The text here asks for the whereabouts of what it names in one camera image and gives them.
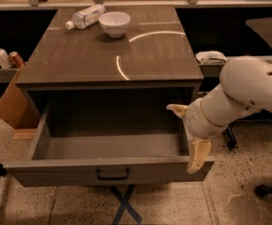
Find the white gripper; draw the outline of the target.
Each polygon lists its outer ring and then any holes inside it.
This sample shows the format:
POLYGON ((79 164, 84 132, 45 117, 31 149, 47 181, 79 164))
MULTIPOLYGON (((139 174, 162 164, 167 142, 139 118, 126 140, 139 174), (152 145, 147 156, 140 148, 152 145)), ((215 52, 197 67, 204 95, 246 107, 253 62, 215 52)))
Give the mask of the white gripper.
POLYGON ((201 99, 187 105, 168 104, 166 109, 172 111, 179 118, 183 118, 184 129, 189 141, 188 173, 198 172, 204 165, 211 150, 212 138, 226 129, 210 122, 201 108, 201 99))

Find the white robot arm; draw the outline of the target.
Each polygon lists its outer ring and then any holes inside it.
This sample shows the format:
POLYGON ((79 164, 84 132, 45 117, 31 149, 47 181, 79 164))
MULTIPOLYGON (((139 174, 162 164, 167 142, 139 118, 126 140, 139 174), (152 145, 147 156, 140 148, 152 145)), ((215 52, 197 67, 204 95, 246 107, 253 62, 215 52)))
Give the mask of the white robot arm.
POLYGON ((211 140, 233 121, 262 110, 272 113, 272 64, 253 56, 228 61, 217 85, 189 105, 169 104, 167 109, 182 119, 189 145, 188 172, 204 165, 211 140))

